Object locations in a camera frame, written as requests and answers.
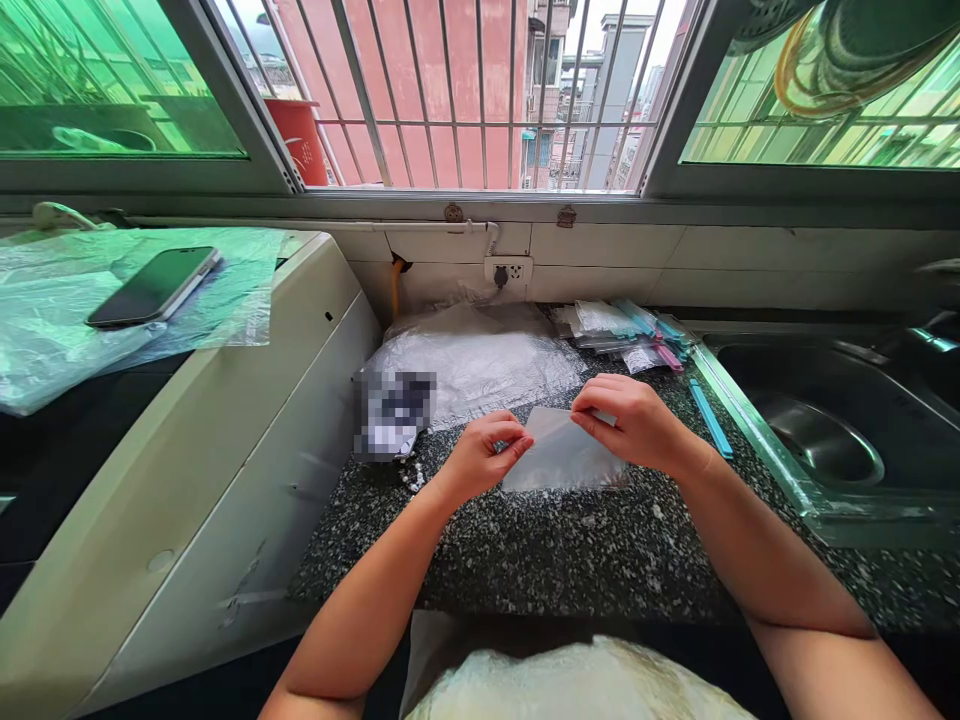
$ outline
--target electrical outlet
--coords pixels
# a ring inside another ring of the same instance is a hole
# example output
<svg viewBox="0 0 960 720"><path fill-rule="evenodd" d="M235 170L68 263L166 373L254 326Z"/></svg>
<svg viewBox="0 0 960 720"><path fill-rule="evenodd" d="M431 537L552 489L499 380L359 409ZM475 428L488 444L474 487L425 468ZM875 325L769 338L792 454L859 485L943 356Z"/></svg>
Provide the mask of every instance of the electrical outlet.
<svg viewBox="0 0 960 720"><path fill-rule="evenodd" d="M488 283L495 283L493 276L498 267L507 271L505 288L516 290L526 287L533 274L533 258L529 255L493 255L483 259L483 276Z"/></svg>

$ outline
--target person's left hand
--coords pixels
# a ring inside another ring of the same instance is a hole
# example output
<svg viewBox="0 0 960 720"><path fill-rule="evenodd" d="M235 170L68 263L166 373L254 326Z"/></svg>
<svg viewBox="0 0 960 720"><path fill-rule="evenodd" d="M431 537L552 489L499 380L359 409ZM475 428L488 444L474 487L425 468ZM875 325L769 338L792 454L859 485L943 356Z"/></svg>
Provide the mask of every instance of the person's left hand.
<svg viewBox="0 0 960 720"><path fill-rule="evenodd" d="M510 443L502 452L494 444ZM467 424L450 457L429 485L455 507L485 493L533 446L533 437L509 410L497 410Z"/></svg>

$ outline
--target black smartphone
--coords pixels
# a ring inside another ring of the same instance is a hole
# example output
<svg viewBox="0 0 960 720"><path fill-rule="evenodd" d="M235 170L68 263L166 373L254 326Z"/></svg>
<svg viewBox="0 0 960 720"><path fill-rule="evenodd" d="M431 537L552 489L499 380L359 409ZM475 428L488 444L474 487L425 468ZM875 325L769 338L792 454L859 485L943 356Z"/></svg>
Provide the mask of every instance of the black smartphone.
<svg viewBox="0 0 960 720"><path fill-rule="evenodd" d="M164 250L87 318L87 325L117 330L167 320L217 263L214 247Z"/></svg>

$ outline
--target black speckled countertop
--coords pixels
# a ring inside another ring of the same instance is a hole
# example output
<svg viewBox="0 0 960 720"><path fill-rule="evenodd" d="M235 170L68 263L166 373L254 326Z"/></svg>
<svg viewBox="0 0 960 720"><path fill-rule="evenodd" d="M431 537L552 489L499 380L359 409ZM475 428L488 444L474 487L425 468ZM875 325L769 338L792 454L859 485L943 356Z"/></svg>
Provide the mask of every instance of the black speckled countertop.
<svg viewBox="0 0 960 720"><path fill-rule="evenodd" d="M626 374L620 361L583 352L583 379ZM701 379L735 457L733 468L810 544L888 632L960 629L960 553L828 548L807 530L766 466L693 363L674 376L641 373L688 427L710 440L688 389ZM536 405L569 408L578 390ZM534 404L510 408L526 422ZM322 602L412 497L401 470L419 463L432 477L462 428L421 434L414 457L362 464L352 458L307 548L290 594ZM607 490L504 493L499 487L466 503L450 520L418 599L448 612L611 616L700 624L740 622L710 566L673 482L628 466L630 483Z"/></svg>

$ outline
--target sink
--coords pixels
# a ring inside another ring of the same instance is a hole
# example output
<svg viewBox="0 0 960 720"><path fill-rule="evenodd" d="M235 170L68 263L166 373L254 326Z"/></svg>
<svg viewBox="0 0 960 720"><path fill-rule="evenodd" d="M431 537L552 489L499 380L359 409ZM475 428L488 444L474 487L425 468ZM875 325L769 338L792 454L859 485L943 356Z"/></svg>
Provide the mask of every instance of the sink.
<svg viewBox="0 0 960 720"><path fill-rule="evenodd" d="M837 333L702 340L704 377L821 539L960 547L960 413L915 368Z"/></svg>

